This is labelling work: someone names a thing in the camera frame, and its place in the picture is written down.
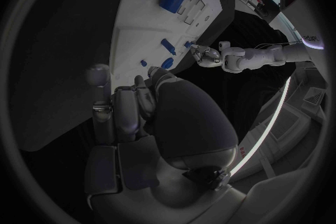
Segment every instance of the dark background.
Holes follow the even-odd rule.
[[[1,0],[2,1],[2,7],[7,2],[7,0]],[[326,11],[329,11],[329,8],[331,9],[330,12],[332,12],[332,0],[320,0],[319,3],[324,6]],[[90,121],[87,122],[88,124],[87,128],[90,128]],[[70,137],[69,140],[72,140],[73,144],[76,143],[84,143],[87,144],[86,148],[90,149],[90,141],[82,142],[81,137],[83,130],[71,130],[69,133],[67,133],[65,136]],[[71,144],[69,145],[69,152],[71,154],[77,155],[80,159],[85,159],[84,157],[81,157],[80,152],[72,152],[71,151]],[[330,169],[334,169],[335,162],[331,162],[332,166],[330,166]],[[53,172],[57,168],[57,164],[44,164],[47,165],[48,168],[45,170],[45,174]],[[74,168],[74,165],[72,164],[65,164],[68,167],[68,170],[71,170]],[[76,183],[76,178],[70,178],[67,176],[67,174],[63,175],[57,175],[55,174],[55,180],[48,182],[48,186],[52,188],[53,186],[57,186],[58,184],[66,184],[70,181]],[[22,223],[22,221],[33,221],[35,223],[41,223],[41,221],[38,221],[37,216],[34,212],[32,212],[29,207],[26,205],[25,200],[22,199],[20,196],[20,193],[17,193],[15,190],[15,186],[11,184],[10,179],[6,179],[3,177],[3,187],[5,188],[5,194],[3,197],[4,206],[2,210],[2,221],[4,223]],[[302,217],[302,223],[326,223],[328,219],[328,214],[332,215],[333,211],[336,209],[335,206],[335,187],[334,187],[334,179],[333,178],[325,178],[323,186],[316,186],[316,189],[314,190],[316,192],[320,192],[319,198],[312,204],[304,213],[305,216]],[[76,213],[74,213],[78,218],[84,219],[84,216],[86,212],[84,210],[79,210]]]

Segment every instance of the vent grille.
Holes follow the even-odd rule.
[[[304,101],[312,105],[319,105],[323,97],[324,90],[322,88],[310,88],[304,97]]]
[[[265,125],[268,126],[272,117],[265,122]],[[280,113],[274,122],[273,127],[270,132],[277,138],[280,139],[297,121],[299,117],[287,109],[281,109]]]

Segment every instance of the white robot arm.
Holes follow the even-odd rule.
[[[224,71],[230,73],[258,69],[265,64],[282,66],[286,62],[311,61],[303,43],[286,47],[272,45],[267,49],[242,49],[230,47],[230,42],[224,41],[219,43],[219,48],[221,53],[206,46],[192,44],[190,51],[200,66],[222,66]]]

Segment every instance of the blue knob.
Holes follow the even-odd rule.
[[[192,45],[192,44],[191,44],[189,41],[187,41],[187,42],[184,44],[184,46],[185,46],[187,49],[189,49],[191,45]]]
[[[163,69],[168,69],[172,66],[172,64],[174,63],[174,59],[173,58],[168,58],[164,61],[164,63],[162,64],[162,68]]]
[[[161,41],[161,44],[172,54],[172,55],[176,55],[176,53],[175,53],[175,47],[172,45],[172,44],[170,44],[169,42],[168,42],[168,40],[167,39],[163,39],[162,41]]]
[[[145,67],[147,66],[147,63],[144,60],[141,60],[141,65]]]

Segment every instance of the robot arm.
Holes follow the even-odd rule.
[[[191,45],[191,53],[202,67],[222,66],[230,73],[240,73],[245,69],[258,69],[265,64],[282,66],[286,62],[310,61],[310,56],[303,43],[289,45],[272,45],[267,49],[242,49],[230,47],[230,42],[220,42],[221,56],[208,47]]]

